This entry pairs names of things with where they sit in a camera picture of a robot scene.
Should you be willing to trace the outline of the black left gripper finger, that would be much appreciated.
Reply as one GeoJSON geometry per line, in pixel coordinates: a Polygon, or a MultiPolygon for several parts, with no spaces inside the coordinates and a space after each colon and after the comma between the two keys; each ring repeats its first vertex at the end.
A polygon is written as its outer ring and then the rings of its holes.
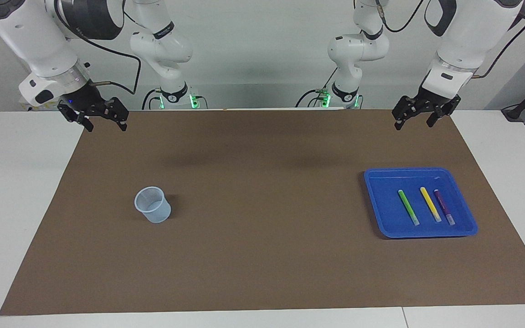
{"type": "Polygon", "coordinates": [[[452,100],[443,105],[433,106],[433,112],[427,119],[427,126],[432,128],[444,116],[450,116],[461,102],[461,97],[456,95],[452,100]]]}
{"type": "Polygon", "coordinates": [[[396,131],[400,131],[407,120],[420,114],[418,101],[418,98],[410,96],[402,96],[398,100],[396,106],[391,112],[396,121],[394,124],[396,131]]]}

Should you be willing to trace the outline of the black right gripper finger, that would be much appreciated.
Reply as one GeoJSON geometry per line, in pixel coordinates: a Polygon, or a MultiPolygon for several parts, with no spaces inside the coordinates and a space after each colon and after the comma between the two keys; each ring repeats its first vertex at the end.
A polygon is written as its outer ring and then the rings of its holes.
{"type": "Polygon", "coordinates": [[[129,111],[117,97],[112,97],[104,102],[104,118],[117,123],[121,131],[127,130],[129,111]]]}
{"type": "Polygon", "coordinates": [[[93,131],[94,125],[89,120],[89,118],[85,116],[84,113],[77,112],[71,109],[68,105],[61,102],[57,104],[57,108],[68,122],[76,122],[77,124],[81,125],[84,129],[86,129],[86,131],[93,131]]]}

